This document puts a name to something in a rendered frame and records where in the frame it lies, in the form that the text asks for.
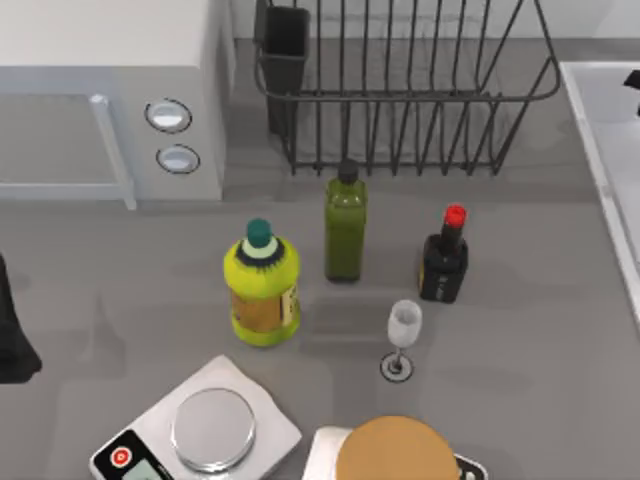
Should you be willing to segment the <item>dark green bottle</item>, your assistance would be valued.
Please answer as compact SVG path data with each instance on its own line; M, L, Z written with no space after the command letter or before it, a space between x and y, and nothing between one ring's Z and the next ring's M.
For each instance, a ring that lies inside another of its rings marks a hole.
M359 164L344 159L325 191L325 277L332 282L359 280L367 222L368 193Z

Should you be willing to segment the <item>yellow bottle with green cap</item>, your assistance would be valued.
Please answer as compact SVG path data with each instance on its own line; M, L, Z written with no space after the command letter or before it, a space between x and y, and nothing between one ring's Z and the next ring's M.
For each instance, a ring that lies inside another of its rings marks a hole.
M223 260L236 336L254 347L272 347L291 338L300 325L300 257L286 238L262 218L247 223L245 236Z

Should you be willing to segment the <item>clear wine glass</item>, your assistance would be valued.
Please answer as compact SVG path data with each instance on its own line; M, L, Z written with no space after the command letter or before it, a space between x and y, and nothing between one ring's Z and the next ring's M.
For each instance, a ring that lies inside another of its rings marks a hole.
M393 350L380 361L380 372L387 381L399 384L411 378L414 365L406 350L416 343L422 325L422 309L416 302L402 299L392 306L387 336Z

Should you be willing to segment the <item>black bottle with red cap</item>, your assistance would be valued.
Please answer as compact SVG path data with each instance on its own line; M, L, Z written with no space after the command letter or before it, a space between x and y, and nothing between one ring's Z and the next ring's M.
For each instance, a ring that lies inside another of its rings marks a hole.
M463 236L467 210L451 204L444 212L441 230L427 237L418 276L423 300L452 304L456 301L469 264L469 249Z

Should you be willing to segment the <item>small microwave knob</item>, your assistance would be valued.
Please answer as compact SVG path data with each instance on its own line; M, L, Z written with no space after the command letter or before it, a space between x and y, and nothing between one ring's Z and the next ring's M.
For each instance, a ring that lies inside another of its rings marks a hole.
M201 164L199 155L192 148L182 144L158 150L156 162L164 171L174 175L191 174Z

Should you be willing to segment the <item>black cutlery holder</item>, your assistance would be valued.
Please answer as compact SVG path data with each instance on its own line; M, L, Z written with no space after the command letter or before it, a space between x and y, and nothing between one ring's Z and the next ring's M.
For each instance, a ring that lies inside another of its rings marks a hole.
M263 79L268 126L272 134L290 136L297 114L295 100L302 89L309 50L310 12L298 6L278 6L256 0L254 45Z

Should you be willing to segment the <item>large microwave knob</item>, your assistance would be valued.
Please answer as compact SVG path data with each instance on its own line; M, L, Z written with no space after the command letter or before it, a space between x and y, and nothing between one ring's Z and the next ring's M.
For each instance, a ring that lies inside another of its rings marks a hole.
M166 134L177 134L187 130L193 120L192 113L185 104L169 98L148 103L144 116L152 128Z

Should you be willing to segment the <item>white scale with wooden plate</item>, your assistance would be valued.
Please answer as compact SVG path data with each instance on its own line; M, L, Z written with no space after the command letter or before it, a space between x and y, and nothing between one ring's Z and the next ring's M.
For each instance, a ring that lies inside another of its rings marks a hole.
M480 463L457 454L430 425L383 415L355 428L314 434L301 480L490 480Z

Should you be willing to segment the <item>white kitchen scale round plate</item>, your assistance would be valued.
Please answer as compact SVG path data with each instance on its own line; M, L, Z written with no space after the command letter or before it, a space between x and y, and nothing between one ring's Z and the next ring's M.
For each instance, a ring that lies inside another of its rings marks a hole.
M219 355L90 458L94 480L265 480L300 443L272 396Z

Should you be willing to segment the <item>pale microwave oven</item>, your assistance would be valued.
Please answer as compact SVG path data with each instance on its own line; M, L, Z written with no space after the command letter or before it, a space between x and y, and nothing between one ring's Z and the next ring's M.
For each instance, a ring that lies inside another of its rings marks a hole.
M124 203L94 94L109 99L137 207L220 200L235 70L231 0L0 0L0 200ZM187 130L148 124L165 98L189 108ZM199 155L195 172L157 164L175 144Z

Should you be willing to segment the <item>white sink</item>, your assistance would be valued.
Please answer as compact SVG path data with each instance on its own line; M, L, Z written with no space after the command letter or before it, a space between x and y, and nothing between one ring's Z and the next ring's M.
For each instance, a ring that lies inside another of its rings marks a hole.
M640 329L640 93L623 82L640 61L560 64L573 116Z

